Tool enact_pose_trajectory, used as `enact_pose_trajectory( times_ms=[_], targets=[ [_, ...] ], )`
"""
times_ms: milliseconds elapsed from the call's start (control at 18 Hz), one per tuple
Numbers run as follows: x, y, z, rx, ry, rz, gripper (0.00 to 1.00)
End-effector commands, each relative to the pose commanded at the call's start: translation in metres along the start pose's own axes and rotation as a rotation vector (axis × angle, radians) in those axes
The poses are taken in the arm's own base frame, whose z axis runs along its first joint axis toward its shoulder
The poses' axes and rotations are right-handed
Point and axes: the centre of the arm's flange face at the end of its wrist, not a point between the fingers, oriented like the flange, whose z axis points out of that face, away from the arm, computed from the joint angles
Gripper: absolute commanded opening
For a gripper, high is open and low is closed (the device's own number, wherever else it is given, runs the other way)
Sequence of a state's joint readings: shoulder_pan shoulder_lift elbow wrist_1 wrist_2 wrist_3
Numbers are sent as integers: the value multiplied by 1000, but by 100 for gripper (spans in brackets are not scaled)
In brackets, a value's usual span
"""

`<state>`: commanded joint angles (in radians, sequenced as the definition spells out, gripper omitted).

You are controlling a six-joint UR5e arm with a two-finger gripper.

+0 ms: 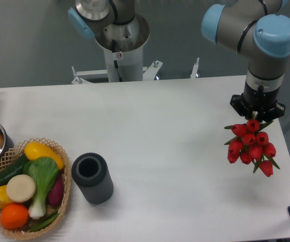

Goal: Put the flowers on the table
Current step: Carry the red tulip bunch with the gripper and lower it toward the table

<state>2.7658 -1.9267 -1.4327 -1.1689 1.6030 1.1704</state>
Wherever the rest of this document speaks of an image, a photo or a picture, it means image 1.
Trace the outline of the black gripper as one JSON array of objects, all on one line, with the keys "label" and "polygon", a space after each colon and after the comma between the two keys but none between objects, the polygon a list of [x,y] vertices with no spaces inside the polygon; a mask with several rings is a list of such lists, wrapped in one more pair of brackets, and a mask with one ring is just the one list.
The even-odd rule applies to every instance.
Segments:
[{"label": "black gripper", "polygon": [[284,116],[285,105],[277,101],[280,88],[267,91],[265,85],[250,87],[245,82],[241,95],[233,95],[230,101],[232,108],[246,119],[253,118],[253,112],[257,112],[257,120],[274,120]]}]

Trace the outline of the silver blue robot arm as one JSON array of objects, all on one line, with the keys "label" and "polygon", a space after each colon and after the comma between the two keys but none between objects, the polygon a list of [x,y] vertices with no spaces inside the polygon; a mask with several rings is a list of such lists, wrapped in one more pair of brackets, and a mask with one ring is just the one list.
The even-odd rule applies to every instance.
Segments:
[{"label": "silver blue robot arm", "polygon": [[[237,1],[211,6],[202,35],[249,59],[244,91],[231,106],[247,119],[269,122],[284,115],[277,101],[290,56],[290,18],[279,15],[285,1]],[[143,47],[150,29],[134,1],[76,1],[68,11],[75,29],[103,49],[110,82],[143,80]]]}]

